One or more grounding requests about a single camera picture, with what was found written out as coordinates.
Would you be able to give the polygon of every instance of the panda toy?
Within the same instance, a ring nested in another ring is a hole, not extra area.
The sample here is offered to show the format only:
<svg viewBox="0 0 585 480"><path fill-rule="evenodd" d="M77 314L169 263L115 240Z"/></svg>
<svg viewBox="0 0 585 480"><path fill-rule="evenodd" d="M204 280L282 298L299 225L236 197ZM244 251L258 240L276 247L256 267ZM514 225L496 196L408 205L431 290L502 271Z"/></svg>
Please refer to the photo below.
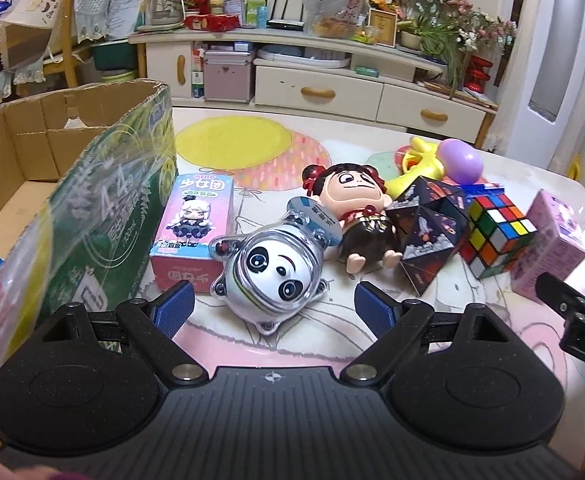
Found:
<svg viewBox="0 0 585 480"><path fill-rule="evenodd" d="M296 197L287 209L279 222L209 245L210 256L224 262L210 293L266 336L328 290L324 251L341 240L337 219L314 200Z"/></svg>

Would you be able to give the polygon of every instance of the black hair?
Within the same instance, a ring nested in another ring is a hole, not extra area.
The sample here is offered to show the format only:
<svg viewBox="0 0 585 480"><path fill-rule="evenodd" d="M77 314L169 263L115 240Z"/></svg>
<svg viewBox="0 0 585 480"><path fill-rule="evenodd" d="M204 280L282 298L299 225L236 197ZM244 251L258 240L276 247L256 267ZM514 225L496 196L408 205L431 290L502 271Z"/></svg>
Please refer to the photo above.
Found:
<svg viewBox="0 0 585 480"><path fill-rule="evenodd" d="M301 179L306 180L311 173L317 168L317 164L311 164L306 166L304 170L301 172ZM326 178L335 173L342 173L343 171L358 171L359 173L367 173L371 177L375 178L377 176L377 170L372 166L362 166L360 164L354 164L352 162L344 162L342 164L335 164L334 166L330 166L327 170L322 171L319 173L319 176L315 180L313 184L313 195L319 196L324 189L324 183L326 182Z"/></svg>

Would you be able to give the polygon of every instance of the panda eye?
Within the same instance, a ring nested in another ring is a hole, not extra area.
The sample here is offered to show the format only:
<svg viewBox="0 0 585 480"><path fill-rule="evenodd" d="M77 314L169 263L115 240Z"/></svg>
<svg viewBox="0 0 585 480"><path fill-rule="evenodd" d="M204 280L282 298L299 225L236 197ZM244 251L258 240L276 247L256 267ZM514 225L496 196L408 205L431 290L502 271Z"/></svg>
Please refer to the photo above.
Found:
<svg viewBox="0 0 585 480"><path fill-rule="evenodd" d="M303 292L303 283L299 280L286 280L279 285L279 297L284 301L295 300Z"/></svg>
<svg viewBox="0 0 585 480"><path fill-rule="evenodd" d="M268 267L268 251L263 247L255 247L248 254L248 270L250 272L264 272Z"/></svg>
<svg viewBox="0 0 585 480"><path fill-rule="evenodd" d="M339 184L346 184L347 182L354 181L354 179L354 176L352 176L350 173L342 173L339 175Z"/></svg>

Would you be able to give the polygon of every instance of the purple ball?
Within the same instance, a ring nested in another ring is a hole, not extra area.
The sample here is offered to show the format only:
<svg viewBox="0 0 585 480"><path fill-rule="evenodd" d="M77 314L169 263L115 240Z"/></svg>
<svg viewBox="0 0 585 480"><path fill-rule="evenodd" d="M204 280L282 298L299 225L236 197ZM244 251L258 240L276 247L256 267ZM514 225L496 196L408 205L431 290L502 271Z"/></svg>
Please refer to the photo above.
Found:
<svg viewBox="0 0 585 480"><path fill-rule="evenodd" d="M475 184L484 173L484 161L477 150L459 139L439 143L437 158L442 161L446 176L460 186Z"/></svg>

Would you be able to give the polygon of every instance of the doll's foot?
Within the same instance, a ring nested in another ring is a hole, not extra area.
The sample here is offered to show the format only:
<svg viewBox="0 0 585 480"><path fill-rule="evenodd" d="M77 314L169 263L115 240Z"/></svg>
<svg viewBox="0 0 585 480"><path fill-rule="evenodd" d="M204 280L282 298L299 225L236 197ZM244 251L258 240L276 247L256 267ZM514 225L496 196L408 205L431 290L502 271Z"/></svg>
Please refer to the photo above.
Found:
<svg viewBox="0 0 585 480"><path fill-rule="evenodd" d="M381 265L384 269L394 269L399 265L401 256L402 254L397 251L386 251L381 258Z"/></svg>
<svg viewBox="0 0 585 480"><path fill-rule="evenodd" d="M366 258L359 254L350 254L346 260L346 272L348 274L356 274L364 268Z"/></svg>

